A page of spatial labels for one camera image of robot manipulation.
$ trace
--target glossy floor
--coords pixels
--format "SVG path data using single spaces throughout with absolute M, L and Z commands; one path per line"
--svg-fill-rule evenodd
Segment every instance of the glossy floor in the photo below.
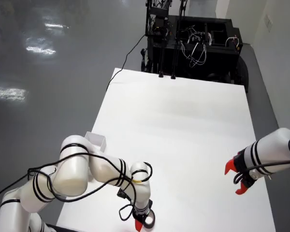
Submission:
M 208 6 L 210 15 L 198 15 L 204 12 L 193 6 L 191 15 L 211 16 L 215 7 Z M 65 137 L 92 129 L 111 74 L 143 35 L 144 23 L 145 0 L 0 1 L 0 189 L 27 168 L 57 160 Z M 143 39 L 126 69 L 140 70 L 145 46 Z M 245 47 L 242 56 L 261 138 L 277 123 L 252 48 Z M 290 226 L 290 172 L 267 187 L 276 229 L 283 231 L 284 220 Z M 61 206 L 54 201 L 41 216 L 55 224 Z

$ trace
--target white table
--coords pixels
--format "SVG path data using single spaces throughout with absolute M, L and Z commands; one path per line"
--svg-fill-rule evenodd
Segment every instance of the white table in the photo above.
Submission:
M 242 86 L 123 70 L 109 86 L 92 132 L 106 137 L 107 154 L 129 165 L 152 164 L 153 231 L 275 231 L 264 179 L 238 196 L 234 173 L 224 175 L 226 162 L 255 141 Z M 87 191 L 99 185 L 90 183 Z M 118 216 L 128 201 L 117 191 L 106 186 L 65 203 L 57 225 L 136 231 L 133 217 L 122 222 Z

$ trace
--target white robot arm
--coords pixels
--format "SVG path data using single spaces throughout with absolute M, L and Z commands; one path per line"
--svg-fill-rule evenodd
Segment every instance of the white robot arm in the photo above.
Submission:
M 234 183 L 241 182 L 236 194 L 241 195 L 256 180 L 290 167 L 290 130 L 279 128 L 271 134 L 239 151 L 228 161 L 225 174 L 229 170 L 237 172 Z
M 148 165 L 136 162 L 129 170 L 124 160 L 105 155 L 84 137 L 69 136 L 61 145 L 58 162 L 29 169 L 29 174 L 35 173 L 33 178 L 22 187 L 4 195 L 0 207 L 0 232 L 55 231 L 46 226 L 37 212 L 55 198 L 65 202 L 76 201 L 77 199 L 66 200 L 60 196 L 82 195 L 87 189 L 88 168 L 97 181 L 120 187 L 118 196 L 130 200 L 133 206 L 131 213 L 138 231 L 143 225 L 152 228 L 154 218 L 151 224 L 145 222 L 149 212 L 152 212 L 154 217 L 148 181 L 152 169 L 149 165 L 149 175 Z

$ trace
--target black metal frame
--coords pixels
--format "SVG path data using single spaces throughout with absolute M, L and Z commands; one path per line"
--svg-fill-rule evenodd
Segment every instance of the black metal frame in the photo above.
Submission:
M 148 31 L 148 22 L 150 19 L 150 5 L 147 3 L 147 14 L 146 14 L 146 36 L 147 39 L 147 52 L 149 65 L 147 65 L 147 72 L 151 72 L 151 66 L 153 65 L 153 72 L 158 73 L 159 77 L 163 77 L 163 73 L 171 75 L 172 79 L 175 76 L 181 76 L 186 78 L 194 79 L 207 79 L 212 74 L 220 76 L 227 75 L 230 73 L 231 78 L 235 79 L 237 61 L 243 46 L 240 31 L 238 28 L 234 28 L 230 19 L 216 19 L 216 18 L 201 18 L 201 17 L 188 17 L 182 16 L 185 12 L 185 0 L 181 0 L 179 16 L 168 16 L 165 19 L 163 28 L 165 32 L 169 29 L 167 36 L 162 38 L 156 35 L 150 34 Z M 185 60 L 180 49 L 180 38 L 182 25 L 185 26 L 187 23 L 204 24 L 204 32 L 207 35 L 208 31 L 212 32 L 212 28 L 216 26 L 223 26 L 225 31 L 225 40 L 229 37 L 236 36 L 239 38 L 239 46 L 236 47 L 232 40 L 229 40 L 228 45 L 212 44 L 209 45 L 207 36 L 205 36 L 205 46 L 207 50 L 206 63 L 203 66 L 195 67 L 189 71 L 184 71 L 183 67 L 189 61 Z M 187 52 L 193 50 L 194 44 L 185 44 Z M 203 48 L 197 47 L 194 54 L 196 57 L 201 54 Z

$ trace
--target black wire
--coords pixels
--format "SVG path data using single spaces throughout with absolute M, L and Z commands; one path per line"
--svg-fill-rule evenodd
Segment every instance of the black wire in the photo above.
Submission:
M 146 34 L 143 35 L 143 36 L 140 38 L 140 40 L 136 43 L 136 45 L 133 47 L 133 49 L 131 49 L 131 51 L 126 55 L 126 59 L 125 59 L 124 64 L 122 65 L 121 70 L 119 70 L 118 72 L 116 72 L 115 75 L 111 78 L 111 80 L 110 80 L 109 83 L 107 84 L 106 91 L 107 91 L 107 89 L 108 89 L 108 87 L 109 87 L 111 81 L 114 79 L 114 77 L 115 77 L 119 72 L 121 72 L 121 71 L 124 69 L 125 64 L 126 64 L 126 62 L 127 62 L 128 55 L 129 55 L 129 54 L 130 54 L 130 53 L 135 49 L 135 47 L 140 43 L 140 41 L 142 40 L 142 38 L 144 38 L 144 36 L 146 36 Z
M 290 160 L 289 161 L 281 161 L 281 162 L 271 162 L 271 163 L 252 166 L 250 168 L 245 169 L 244 171 L 238 172 L 233 179 L 233 183 L 238 184 L 243 179 L 243 174 L 248 173 L 249 171 L 251 171 L 253 169 L 263 168 L 263 167 L 271 167 L 271 166 L 277 166 L 277 165 L 284 165 L 284 164 L 290 164 Z
M 50 192 L 54 195 L 54 197 L 55 197 L 57 200 L 59 200 L 59 201 L 61 201 L 61 202 L 65 202 L 65 203 L 76 202 L 76 201 L 79 201 L 79 200 L 81 200 L 81 199 L 84 199 L 84 198 L 86 198 L 86 197 L 88 197 L 88 196 L 94 194 L 95 192 L 99 191 L 100 189 L 102 189 L 103 187 L 105 187 L 105 186 L 106 186 L 107 184 L 109 184 L 110 182 L 121 179 L 121 177 L 115 177 L 115 178 L 109 179 L 108 181 L 104 182 L 101 186 L 99 186 L 99 187 L 96 188 L 95 190 L 92 190 L 91 192 L 89 192 L 89 193 L 87 193 L 87 194 L 85 194 L 85 195 L 82 195 L 82 196 L 80 196 L 80 197 L 77 197 L 77 198 L 73 198 L 73 199 L 69 199 L 69 200 L 68 200 L 68 199 L 65 199 L 65 198 L 61 198 L 61 197 L 59 197 L 59 195 L 55 192 L 55 190 L 54 190 L 54 186 L 53 186 L 53 183 L 52 183 L 52 181 L 51 181 L 51 179 L 50 179 L 50 175 L 47 175 L 46 173 L 44 173 L 44 172 L 42 172 L 42 171 L 40 171 L 40 170 L 34 170 L 33 172 L 40 173 L 40 174 L 44 175 L 44 176 L 47 178 L 47 185 L 49 186 L 49 190 L 50 190 Z M 127 205 L 125 205 L 124 207 L 120 208 L 120 210 L 119 210 L 119 217 L 120 217 L 120 219 L 121 219 L 122 221 L 126 221 L 126 220 L 128 220 L 128 219 L 131 217 L 131 215 L 132 215 L 132 213 L 133 213 L 133 209 L 134 209 L 134 207 L 135 207 L 135 202 L 136 202 L 136 189 L 135 189 L 134 184 L 133 184 L 133 183 L 131 182 L 131 180 L 129 180 L 128 178 L 124 177 L 124 179 L 125 179 L 126 181 L 128 181 L 129 184 L 131 184 L 131 186 L 132 186 L 132 188 L 133 188 L 134 201 L 133 201 L 133 204 L 130 203 L 130 204 L 127 204 Z M 126 218 L 123 218 L 123 217 L 121 216 L 121 210 L 124 209 L 124 208 L 126 208 L 126 207 L 128 207 L 128 206 L 130 206 L 130 205 L 132 206 L 132 209 L 131 209 L 130 213 L 128 214 L 128 216 L 127 216 Z
M 44 167 L 47 167 L 47 166 L 52 166 L 52 165 L 59 164 L 59 163 L 65 161 L 65 160 L 67 160 L 67 159 L 69 159 L 69 158 L 72 158 L 72 157 L 75 157 L 75 156 L 80 156 L 80 155 L 88 155 L 88 156 L 91 156 L 91 157 L 97 157 L 97 158 L 100 158 L 100 159 L 104 159 L 104 160 L 107 161 L 111 166 L 113 166 L 113 167 L 114 167 L 114 168 L 115 168 L 115 169 L 116 169 L 120 174 L 122 174 L 123 177 L 115 177 L 115 178 L 112 178 L 112 179 L 106 181 L 105 183 L 103 183 L 101 186 L 99 186 L 99 187 L 96 188 L 95 190 L 93 190 L 93 191 L 91 191 L 91 192 L 89 192 L 89 193 L 87 193 L 87 194 L 85 194 L 85 195 L 83 195 L 83 196 L 80 196 L 80 197 L 77 197 L 77 198 L 73 198 L 73 199 L 69 199 L 69 200 L 64 199 L 64 198 L 61 198 L 60 195 L 58 195 L 58 194 L 55 192 L 54 187 L 53 187 L 53 183 L 52 183 L 51 178 L 50 178 L 50 176 L 51 176 L 53 173 L 51 173 L 50 175 L 47 175 L 46 173 L 40 171 L 40 169 L 42 169 L 42 168 L 44 168 Z M 152 173 L 153 173 L 153 171 L 152 171 L 152 166 L 151 166 L 149 163 L 147 163 L 147 162 L 144 162 L 144 163 L 145 163 L 145 164 L 150 168 L 151 172 L 150 172 L 150 175 L 149 175 L 147 178 L 145 178 L 144 180 L 141 180 L 141 182 L 145 182 L 145 181 L 149 180 L 150 177 L 152 176 Z M 65 203 L 70 203 L 70 202 L 79 201 L 79 200 L 81 200 L 81 199 L 83 199 L 83 198 L 85 198 L 85 197 L 88 197 L 88 196 L 90 196 L 91 194 L 93 194 L 93 193 L 99 191 L 100 189 L 102 189 L 104 186 L 106 186 L 106 185 L 109 184 L 110 182 L 115 181 L 115 180 L 119 180 L 119 179 L 123 178 L 124 180 L 126 180 L 126 181 L 128 182 L 127 187 L 128 187 L 129 185 L 132 186 L 132 188 L 133 188 L 133 192 L 134 192 L 134 200 L 133 200 L 133 204 L 130 203 L 130 204 L 128 204 L 128 205 L 125 205 L 124 207 L 122 207 L 122 208 L 119 210 L 119 217 L 120 217 L 120 219 L 121 219 L 122 221 L 126 221 L 126 220 L 128 220 L 128 219 L 131 217 L 131 215 L 132 215 L 132 213 L 133 213 L 133 209 L 134 209 L 134 207 L 135 207 L 135 202 L 136 202 L 136 189 L 135 189 L 134 184 L 132 183 L 132 178 L 129 179 L 129 177 L 127 177 L 127 176 L 125 175 L 125 173 L 122 173 L 122 172 L 121 172 L 121 171 L 120 171 L 120 170 L 119 170 L 119 169 L 118 169 L 118 168 L 117 168 L 117 167 L 116 167 L 116 166 L 115 166 L 115 165 L 114 165 L 114 164 L 113 164 L 113 163 L 112 163 L 108 158 L 106 158 L 106 157 L 99 156 L 99 155 L 95 155 L 95 154 L 91 154 L 91 153 L 87 153 L 87 152 L 79 152 L 79 153 L 74 153 L 74 154 L 71 154 L 71 155 L 69 155 L 69 156 L 66 156 L 66 157 L 64 157 L 64 158 L 62 158 L 62 159 L 60 159 L 60 160 L 57 160 L 57 161 L 55 161 L 55 162 L 52 162 L 52 163 L 47 163 L 47 164 L 44 164 L 44 165 L 42 165 L 42 166 L 38 166 L 38 167 L 35 167 L 35 168 L 29 168 L 28 171 L 27 171 L 27 174 L 25 174 L 24 176 L 22 176 L 21 178 L 19 178 L 18 180 L 14 181 L 12 184 L 10 184 L 9 186 L 7 186 L 7 187 L 5 187 L 3 190 L 1 190 L 1 191 L 0 191 L 0 195 L 1 195 L 4 191 L 6 191 L 7 189 L 9 189 L 11 186 L 13 186 L 13 185 L 17 184 L 19 181 L 23 180 L 24 178 L 28 177 L 28 179 L 29 179 L 29 176 L 33 176 L 32 173 L 39 173 L 39 174 L 44 175 L 44 176 L 46 177 L 46 179 L 47 179 L 47 186 L 48 186 L 49 191 L 54 195 L 54 197 L 55 197 L 57 200 L 59 200 L 59 201 L 61 201 L 61 202 L 65 202 Z M 121 216 L 121 210 L 123 210 L 124 208 L 126 208 L 126 207 L 128 207 L 128 206 L 130 206 L 130 205 L 132 206 L 132 209 L 131 209 L 129 215 L 128 215 L 126 218 L 123 218 L 123 217 Z
M 19 181 L 25 179 L 25 178 L 27 177 L 27 175 L 28 175 L 28 174 L 22 176 L 21 178 L 19 178 L 18 180 L 14 181 L 12 184 L 10 184 L 9 186 L 7 186 L 7 187 L 5 187 L 4 189 L 2 189 L 2 190 L 0 191 L 0 195 L 1 195 L 4 191 L 6 191 L 6 190 L 9 189 L 10 187 L 12 187 L 13 185 L 17 184 Z

